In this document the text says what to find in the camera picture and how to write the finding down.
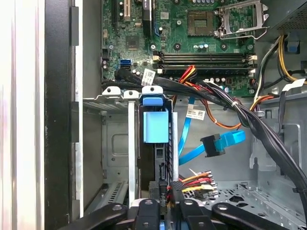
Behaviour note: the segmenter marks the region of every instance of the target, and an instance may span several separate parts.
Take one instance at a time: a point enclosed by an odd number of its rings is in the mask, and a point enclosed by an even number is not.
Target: cable tie
[[[236,104],[238,104],[238,102],[233,102],[233,103],[231,104],[231,107],[234,107]]]

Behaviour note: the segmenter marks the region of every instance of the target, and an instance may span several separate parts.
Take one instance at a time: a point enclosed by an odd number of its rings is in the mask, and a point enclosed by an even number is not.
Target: cable label
[[[154,80],[154,76],[155,76],[155,71],[152,71],[150,69],[145,69],[141,85],[142,86],[152,85],[153,84],[153,80]]]
[[[203,121],[205,114],[206,111],[188,108],[186,117]]]
[[[294,82],[292,82],[290,84],[286,84],[282,91],[289,91],[290,89],[293,89],[293,88],[302,87],[304,85],[305,81],[306,81],[305,78],[295,80]]]

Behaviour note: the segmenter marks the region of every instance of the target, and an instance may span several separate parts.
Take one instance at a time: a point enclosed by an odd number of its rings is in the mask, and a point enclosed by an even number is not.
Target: screw
[[[115,205],[115,206],[112,208],[113,211],[118,211],[118,210],[121,210],[121,209],[122,209],[122,207],[121,207],[120,205]]]
[[[218,205],[217,208],[219,210],[227,210],[228,209],[227,206],[225,206],[225,205]]]
[[[152,205],[153,202],[152,202],[151,200],[146,200],[146,201],[145,201],[145,204],[146,204],[146,205]]]
[[[192,205],[192,204],[193,204],[193,202],[192,202],[191,200],[185,200],[184,203],[185,203],[186,205]]]

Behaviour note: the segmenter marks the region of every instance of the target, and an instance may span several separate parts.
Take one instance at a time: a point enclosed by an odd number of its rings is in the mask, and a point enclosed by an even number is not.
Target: black plastic clip
[[[215,141],[219,139],[221,139],[220,134],[215,134],[201,139],[207,153],[206,157],[216,157],[225,154],[225,150],[216,150]]]
[[[292,190],[294,193],[307,193],[307,188],[304,189],[293,188]]]

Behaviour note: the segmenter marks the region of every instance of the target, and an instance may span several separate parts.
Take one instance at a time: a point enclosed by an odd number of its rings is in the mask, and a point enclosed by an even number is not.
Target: chip
[[[189,36],[213,36],[213,31],[213,12],[188,12]]]
[[[126,49],[137,50],[140,48],[139,36],[126,36]]]

